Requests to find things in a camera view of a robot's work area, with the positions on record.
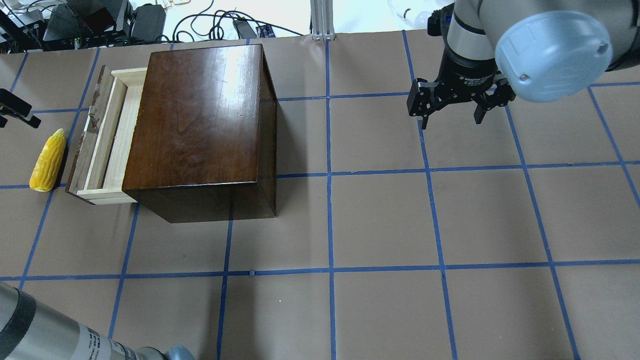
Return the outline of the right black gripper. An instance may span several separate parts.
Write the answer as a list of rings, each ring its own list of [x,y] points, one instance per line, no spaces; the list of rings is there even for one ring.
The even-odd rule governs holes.
[[[436,81],[414,79],[407,96],[407,113],[422,119],[421,130],[427,128],[430,116],[444,107],[474,101],[476,125],[486,113],[496,107],[505,107],[517,94],[505,75],[496,75],[498,66],[493,57],[469,59],[446,47],[443,51]],[[491,93],[486,91],[495,86]]]

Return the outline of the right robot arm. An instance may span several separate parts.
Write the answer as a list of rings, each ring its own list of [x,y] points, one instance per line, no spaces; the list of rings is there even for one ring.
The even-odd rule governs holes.
[[[516,98],[557,101],[639,64],[637,0],[455,0],[427,33],[444,48],[435,80],[414,79],[407,96],[422,129],[449,105],[475,103],[480,125]]]

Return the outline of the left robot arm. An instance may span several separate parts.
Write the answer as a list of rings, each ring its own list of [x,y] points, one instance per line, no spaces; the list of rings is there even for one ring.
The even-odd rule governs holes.
[[[7,123],[5,116],[21,120],[34,129],[41,124],[32,112],[32,105],[2,88],[2,128]],[[65,150],[65,131],[58,129],[38,157],[29,180],[32,190],[52,191]],[[0,298],[2,360],[195,360],[182,345],[166,352],[153,347],[133,350],[2,281]]]

